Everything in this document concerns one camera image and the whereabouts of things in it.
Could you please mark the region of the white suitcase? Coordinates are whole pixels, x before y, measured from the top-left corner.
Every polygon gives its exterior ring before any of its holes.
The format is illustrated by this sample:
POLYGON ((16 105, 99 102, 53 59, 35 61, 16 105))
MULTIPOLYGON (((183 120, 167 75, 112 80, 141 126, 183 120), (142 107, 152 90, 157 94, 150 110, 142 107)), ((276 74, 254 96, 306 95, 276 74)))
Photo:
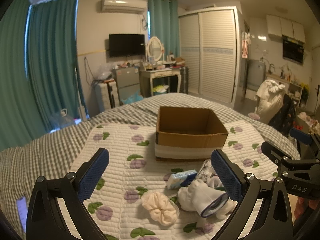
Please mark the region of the white suitcase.
POLYGON ((117 84, 114 79, 100 82, 95 87, 100 112, 120 106, 117 84))

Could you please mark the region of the white air conditioner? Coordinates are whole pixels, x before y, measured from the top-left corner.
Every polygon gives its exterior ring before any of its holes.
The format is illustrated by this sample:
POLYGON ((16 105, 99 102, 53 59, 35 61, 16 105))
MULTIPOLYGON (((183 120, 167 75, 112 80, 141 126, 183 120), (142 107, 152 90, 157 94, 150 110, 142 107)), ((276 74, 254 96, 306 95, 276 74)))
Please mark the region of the white air conditioner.
POLYGON ((141 0, 101 0, 101 11, 143 14, 146 11, 146 2, 141 0))

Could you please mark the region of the white sock with navy cuff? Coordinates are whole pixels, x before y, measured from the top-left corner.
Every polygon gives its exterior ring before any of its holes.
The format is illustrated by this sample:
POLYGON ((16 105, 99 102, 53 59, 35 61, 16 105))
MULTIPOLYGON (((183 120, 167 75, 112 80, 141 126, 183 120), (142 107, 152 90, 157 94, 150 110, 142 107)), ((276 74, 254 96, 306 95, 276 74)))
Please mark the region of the white sock with navy cuff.
POLYGON ((202 218, 215 216, 218 220, 224 220, 237 205, 226 191, 214 189, 200 179, 180 188, 177 197, 184 211, 196 212, 202 218))

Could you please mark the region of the black wall television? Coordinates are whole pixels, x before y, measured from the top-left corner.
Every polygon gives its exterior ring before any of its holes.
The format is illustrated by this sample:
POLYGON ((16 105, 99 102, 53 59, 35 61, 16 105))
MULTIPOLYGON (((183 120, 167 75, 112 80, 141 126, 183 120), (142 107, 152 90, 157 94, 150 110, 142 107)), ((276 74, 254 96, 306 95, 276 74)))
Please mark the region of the black wall television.
POLYGON ((110 34, 109 56, 142 56, 145 54, 145 35, 143 34, 110 34))

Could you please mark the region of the teal curtain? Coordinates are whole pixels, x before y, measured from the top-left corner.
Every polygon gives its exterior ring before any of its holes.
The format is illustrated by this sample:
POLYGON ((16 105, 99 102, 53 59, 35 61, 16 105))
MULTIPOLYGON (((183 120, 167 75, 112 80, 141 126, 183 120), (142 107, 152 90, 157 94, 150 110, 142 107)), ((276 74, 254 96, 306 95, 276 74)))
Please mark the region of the teal curtain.
POLYGON ((150 34, 164 45, 164 54, 180 56, 178 2, 176 0, 148 0, 150 34))
POLYGON ((1 149, 24 146, 84 103, 76 48, 79 0, 13 0, 1 18, 1 149))

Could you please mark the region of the grey checked bed cover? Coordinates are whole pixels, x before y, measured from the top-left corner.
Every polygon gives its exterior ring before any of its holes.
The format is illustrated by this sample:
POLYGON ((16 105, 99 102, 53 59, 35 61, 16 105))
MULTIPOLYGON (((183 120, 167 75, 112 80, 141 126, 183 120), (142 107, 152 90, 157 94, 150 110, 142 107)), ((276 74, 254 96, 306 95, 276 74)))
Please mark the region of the grey checked bed cover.
POLYGON ((293 143, 276 129, 220 103, 182 93, 153 96, 106 110, 89 121, 48 133, 23 147, 8 148, 1 152, 1 209, 17 234, 21 238, 25 237, 16 201, 21 197, 31 197, 33 185, 39 175, 59 178, 66 174, 95 126, 113 122, 155 127, 160 106, 211 108, 224 124, 245 120, 263 139, 271 141, 293 159, 300 158, 293 143))

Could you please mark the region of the black range hood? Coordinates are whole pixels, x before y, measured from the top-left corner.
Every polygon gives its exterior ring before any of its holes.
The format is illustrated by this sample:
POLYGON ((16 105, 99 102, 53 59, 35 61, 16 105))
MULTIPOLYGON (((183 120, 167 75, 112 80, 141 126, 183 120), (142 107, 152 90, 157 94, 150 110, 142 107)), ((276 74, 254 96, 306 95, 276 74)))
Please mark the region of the black range hood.
POLYGON ((304 47, 303 44, 290 37, 283 36, 283 58, 297 64, 303 64, 304 47))

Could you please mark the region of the oval white vanity mirror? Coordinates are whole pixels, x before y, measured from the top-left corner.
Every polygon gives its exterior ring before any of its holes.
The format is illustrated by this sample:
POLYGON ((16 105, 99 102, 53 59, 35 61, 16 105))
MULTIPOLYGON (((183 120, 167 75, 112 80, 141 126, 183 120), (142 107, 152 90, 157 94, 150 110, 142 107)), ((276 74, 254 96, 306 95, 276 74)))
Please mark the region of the oval white vanity mirror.
POLYGON ((159 61, 162 58, 162 51, 163 46, 160 39, 156 36, 151 37, 146 46, 146 54, 149 62, 159 61))

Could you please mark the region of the blue plastic bag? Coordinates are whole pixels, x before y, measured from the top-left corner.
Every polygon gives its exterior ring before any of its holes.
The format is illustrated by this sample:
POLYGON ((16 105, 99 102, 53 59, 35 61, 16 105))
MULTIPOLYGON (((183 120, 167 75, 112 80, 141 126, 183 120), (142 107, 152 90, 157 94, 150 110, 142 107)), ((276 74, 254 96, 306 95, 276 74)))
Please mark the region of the blue plastic bag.
POLYGON ((121 102, 124 105, 128 105, 128 104, 135 103, 135 102, 138 102, 138 101, 143 100, 143 99, 144 98, 140 95, 140 93, 136 92, 135 94, 129 96, 127 99, 121 100, 121 102))

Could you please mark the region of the white upper kitchen cabinets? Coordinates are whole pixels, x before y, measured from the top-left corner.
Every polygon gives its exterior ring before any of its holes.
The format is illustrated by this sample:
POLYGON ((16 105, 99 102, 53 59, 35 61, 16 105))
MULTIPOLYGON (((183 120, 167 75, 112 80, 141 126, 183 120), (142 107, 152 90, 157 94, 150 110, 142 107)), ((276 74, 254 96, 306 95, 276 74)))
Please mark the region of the white upper kitchen cabinets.
POLYGON ((267 31, 270 38, 283 36, 305 43, 305 31, 301 23, 274 15, 266 15, 267 31))

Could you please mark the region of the white dressing table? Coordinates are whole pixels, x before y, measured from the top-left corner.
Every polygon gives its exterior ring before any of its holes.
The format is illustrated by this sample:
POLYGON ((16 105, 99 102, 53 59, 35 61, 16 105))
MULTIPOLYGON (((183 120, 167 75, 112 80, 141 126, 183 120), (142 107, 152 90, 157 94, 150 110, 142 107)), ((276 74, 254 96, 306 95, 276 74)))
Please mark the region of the white dressing table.
POLYGON ((162 77, 167 77, 168 81, 172 76, 177 77, 177 89, 176 92, 180 92, 182 77, 180 74, 180 68, 164 68, 157 70, 140 70, 139 80, 140 80, 140 91, 144 98, 153 96, 153 80, 162 77))

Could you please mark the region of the teal curtain centre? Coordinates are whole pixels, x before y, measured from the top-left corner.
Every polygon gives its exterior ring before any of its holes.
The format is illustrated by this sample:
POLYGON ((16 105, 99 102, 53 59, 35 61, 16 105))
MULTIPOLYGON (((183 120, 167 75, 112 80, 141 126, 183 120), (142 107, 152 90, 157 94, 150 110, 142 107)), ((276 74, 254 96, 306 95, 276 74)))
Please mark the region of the teal curtain centre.
POLYGON ((164 54, 180 56, 178 2, 176 0, 148 0, 150 34, 164 45, 164 54))

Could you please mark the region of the teal curtain left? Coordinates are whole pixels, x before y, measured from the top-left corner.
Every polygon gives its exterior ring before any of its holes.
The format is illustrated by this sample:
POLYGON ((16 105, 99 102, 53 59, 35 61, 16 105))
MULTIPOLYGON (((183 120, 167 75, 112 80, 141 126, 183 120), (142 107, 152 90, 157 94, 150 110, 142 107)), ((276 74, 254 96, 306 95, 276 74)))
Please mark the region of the teal curtain left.
POLYGON ((84 103, 76 48, 79 0, 13 0, 1 18, 1 149, 24 146, 84 103))

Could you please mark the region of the cream scrunchie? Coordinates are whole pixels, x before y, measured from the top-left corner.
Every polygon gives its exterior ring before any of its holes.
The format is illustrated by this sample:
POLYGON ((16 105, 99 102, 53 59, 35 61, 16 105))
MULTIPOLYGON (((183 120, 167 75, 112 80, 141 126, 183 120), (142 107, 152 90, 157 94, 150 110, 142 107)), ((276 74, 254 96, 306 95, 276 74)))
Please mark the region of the cream scrunchie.
POLYGON ((141 197, 141 200, 151 219, 162 226, 173 225, 179 217, 179 208, 163 193, 148 192, 141 197))

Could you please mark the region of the brown cardboard box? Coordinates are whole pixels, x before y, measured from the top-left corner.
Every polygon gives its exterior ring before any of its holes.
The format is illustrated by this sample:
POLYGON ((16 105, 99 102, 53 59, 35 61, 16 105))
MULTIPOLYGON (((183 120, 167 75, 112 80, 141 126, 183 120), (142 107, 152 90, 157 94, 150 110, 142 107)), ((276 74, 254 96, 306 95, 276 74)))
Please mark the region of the brown cardboard box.
POLYGON ((222 149, 228 131, 212 109, 161 106, 155 157, 163 161, 206 160, 222 149))

